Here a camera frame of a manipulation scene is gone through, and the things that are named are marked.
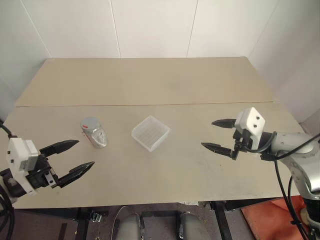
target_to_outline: black cable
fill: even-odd
[[[12,234],[14,232],[14,226],[15,226],[15,214],[10,212],[9,213],[9,229],[8,229],[8,233],[6,235],[6,239],[5,240],[10,240],[12,237]]]
[[[255,153],[255,154],[261,153],[261,152],[267,150],[267,149],[270,147],[272,141],[275,139],[276,136],[277,136],[277,132],[274,131],[274,132],[271,134],[271,136],[270,136],[270,138],[268,139],[268,141],[267,141],[262,147],[260,147],[260,148],[258,148],[258,149],[256,149],[256,150],[252,150],[252,149],[248,148],[247,146],[244,146],[243,148],[244,148],[245,150],[247,150],[248,152],[250,152],[250,153]]]
[[[9,128],[7,128],[7,127],[4,125],[4,122],[3,122],[2,120],[0,120],[0,128],[2,128],[2,129],[8,134],[8,138],[11,138],[11,137],[12,137],[11,131],[9,130]]]
[[[293,214],[294,214],[294,217],[295,217],[296,219],[299,219],[298,214],[297,214],[297,212],[296,212],[296,210],[295,210],[295,207],[294,207],[294,205],[292,204],[292,200],[291,200],[292,180],[293,180],[293,177],[291,176],[291,177],[290,177],[290,180],[289,180],[289,185],[288,185],[288,196],[287,196],[287,198],[288,198],[288,202],[289,202],[289,204],[290,204],[290,207],[291,207],[291,209],[292,209],[292,212],[293,212]],[[299,222],[298,222],[297,224],[299,224],[299,225],[301,226],[304,234],[305,234],[306,236],[308,236],[308,233],[307,233],[306,229],[304,228],[304,226],[302,225],[302,223],[301,223],[300,220],[299,220]]]
[[[288,156],[290,156],[291,154],[294,154],[295,152],[297,152],[298,150],[302,149],[305,145],[308,145],[309,143],[311,143],[313,140],[317,139],[320,137],[320,133],[315,135],[314,137],[310,138],[308,141],[302,143],[300,146],[297,146],[295,149],[281,155],[281,156],[277,156],[276,159],[279,160],[279,159],[284,159]]]
[[[4,188],[1,186],[1,184],[0,184],[0,199],[2,200],[2,201],[0,200],[0,202],[2,202],[1,205],[4,206],[3,209],[6,209],[7,215],[8,215],[8,219],[6,221],[9,221],[9,228],[8,228],[6,240],[10,240],[14,231],[14,226],[15,226],[15,212],[8,194],[4,190]]]
[[[5,226],[7,225],[8,222],[8,218],[9,218],[9,213],[8,213],[8,208],[7,205],[5,203],[5,201],[3,200],[3,198],[0,196],[0,205],[3,209],[4,214],[4,219],[0,225],[0,232],[5,228]]]
[[[286,192],[285,192],[284,186],[283,186],[282,181],[281,181],[281,177],[280,177],[280,173],[279,173],[279,167],[278,167],[278,160],[275,160],[275,161],[274,161],[274,167],[275,167],[276,177],[277,177],[277,179],[278,179],[279,186],[280,186],[280,189],[281,189],[281,192],[282,192],[282,195],[283,195],[285,204],[286,204],[286,206],[287,206],[287,208],[288,208],[288,210],[289,210],[289,213],[290,213],[291,217],[293,218],[294,223],[296,224],[296,227],[298,228],[298,230],[299,230],[299,232],[300,232],[303,240],[309,240],[308,236],[305,235],[304,230],[302,230],[301,227],[300,227],[300,225],[297,224],[298,222],[300,222],[300,220],[295,218],[295,215],[294,215],[294,213],[293,213],[293,210],[292,210],[292,208],[291,208],[291,206],[290,206],[290,204],[289,204],[289,201],[288,201],[288,198],[287,198],[287,196],[286,196]]]

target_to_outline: silver lid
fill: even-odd
[[[83,131],[91,132],[99,127],[100,124],[96,117],[88,116],[81,121],[81,128]]]

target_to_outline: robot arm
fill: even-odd
[[[9,222],[6,239],[10,240],[15,224],[12,204],[19,197],[25,194],[35,195],[40,187],[63,188],[84,175],[95,162],[81,164],[59,178],[50,166],[48,157],[70,149],[79,142],[78,140],[57,142],[38,151],[31,140],[23,140],[12,135],[1,120],[0,128],[3,128],[9,137],[6,152],[9,168],[0,171],[0,216],[4,216],[0,232]]]
[[[309,238],[320,239],[320,149],[316,138],[304,133],[263,132],[265,120],[254,108],[247,108],[237,119],[212,123],[222,128],[236,128],[234,149],[203,142],[210,151],[237,159],[239,152],[259,153],[262,160],[280,160],[290,170],[303,197],[310,225]]]

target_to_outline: glass jar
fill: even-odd
[[[83,119],[81,129],[95,148],[107,146],[107,134],[96,117],[89,116]]]

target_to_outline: wooden table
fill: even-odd
[[[37,148],[80,140],[50,157],[58,176],[95,161],[90,171],[65,188],[40,188],[35,196],[21,197],[15,204],[20,209],[278,197],[281,191],[271,162],[243,152],[234,161],[201,142],[233,147],[234,131],[211,122],[235,118],[249,107],[264,116],[267,132],[302,132],[286,109],[273,102],[244,57],[48,59],[17,106],[6,125],[18,136],[32,139]],[[133,127],[149,115],[171,128],[154,152],[131,137]],[[80,121],[88,116],[97,117],[105,128],[106,148],[93,148],[83,135]],[[1,153],[7,144],[0,132]],[[5,168],[1,161],[0,169]],[[279,168],[287,184],[289,170],[281,163]]]

